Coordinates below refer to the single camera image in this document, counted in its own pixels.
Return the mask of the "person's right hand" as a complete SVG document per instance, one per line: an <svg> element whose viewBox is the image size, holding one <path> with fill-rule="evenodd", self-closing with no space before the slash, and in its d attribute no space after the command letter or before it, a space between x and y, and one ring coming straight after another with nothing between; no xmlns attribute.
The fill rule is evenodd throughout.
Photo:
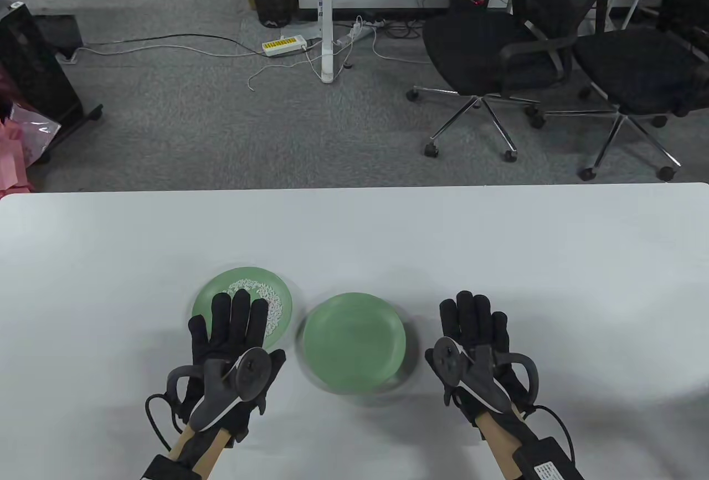
<svg viewBox="0 0 709 480"><path fill-rule="evenodd" d="M440 320L443 346L426 349L424 358L443 384L445 406L455 404L474 427L489 414L522 443L537 441L517 412L534 410L538 371L511 352L507 315L492 311L486 296L463 291L440 304Z"/></svg>

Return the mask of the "person's left hand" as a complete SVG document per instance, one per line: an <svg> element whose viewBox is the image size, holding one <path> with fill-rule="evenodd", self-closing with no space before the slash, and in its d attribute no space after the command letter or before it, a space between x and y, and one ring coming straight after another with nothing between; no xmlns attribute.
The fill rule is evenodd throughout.
<svg viewBox="0 0 709 480"><path fill-rule="evenodd" d="M239 290L234 296L221 292L211 302L211 334L206 331L202 314L188 321L192 336L192 364L200 369L208 359L218 359L223 364L221 372L230 369L250 348L263 346L269 306L266 300L252 301L246 290ZM254 409L263 415L266 409L266 395L286 362L283 349L269 354L271 373L264 390L251 401L239 402L217 423L241 441L248 434L250 415Z"/></svg>

